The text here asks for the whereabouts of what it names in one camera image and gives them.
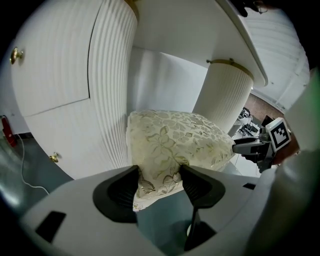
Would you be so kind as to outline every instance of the gold trim ring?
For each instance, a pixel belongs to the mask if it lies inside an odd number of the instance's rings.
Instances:
[[[226,59],[207,60],[206,62],[210,63],[210,64],[221,63],[221,64],[231,65],[231,66],[243,71],[244,73],[246,73],[249,77],[251,77],[251,79],[253,81],[255,80],[254,76],[252,75],[252,73],[248,69],[246,69],[244,66],[242,66],[238,63],[235,63],[232,58],[230,60],[226,60]]]
[[[139,11],[138,11],[138,8],[137,8],[137,6],[135,4],[135,2],[137,0],[124,0],[124,1],[130,6],[130,8],[132,9],[132,11],[135,14],[135,17],[136,17],[137,21],[139,21]]]

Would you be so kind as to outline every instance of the white column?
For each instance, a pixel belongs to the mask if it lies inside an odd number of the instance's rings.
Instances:
[[[193,113],[204,116],[227,133],[249,97],[253,79],[246,68],[233,61],[212,61]]]
[[[127,83],[138,24],[132,0],[104,0],[92,32],[88,79],[110,167],[128,165],[126,145]]]

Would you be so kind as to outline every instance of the cream floral pillow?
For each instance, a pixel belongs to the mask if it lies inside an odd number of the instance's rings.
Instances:
[[[234,155],[231,137],[195,113],[132,112],[126,137],[129,158],[141,170],[134,211],[183,190],[180,165],[218,171]]]

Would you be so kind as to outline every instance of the white wall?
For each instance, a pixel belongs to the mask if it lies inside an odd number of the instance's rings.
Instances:
[[[260,15],[248,9],[244,20],[269,78],[252,93],[285,113],[302,94],[310,72],[306,53],[295,27],[280,9]]]
[[[192,112],[207,68],[161,52],[132,48],[127,113],[145,109]]]
[[[0,116],[5,115],[13,134],[30,132],[25,119],[17,105],[11,79],[10,54],[14,45],[11,44],[3,56],[0,64]]]

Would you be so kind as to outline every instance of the rectangular hole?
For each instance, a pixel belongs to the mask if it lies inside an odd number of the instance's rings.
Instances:
[[[63,212],[51,211],[36,229],[36,233],[47,242],[51,243],[66,214]]]
[[[249,190],[254,190],[256,185],[252,183],[246,183],[243,185],[244,188],[249,189]]]

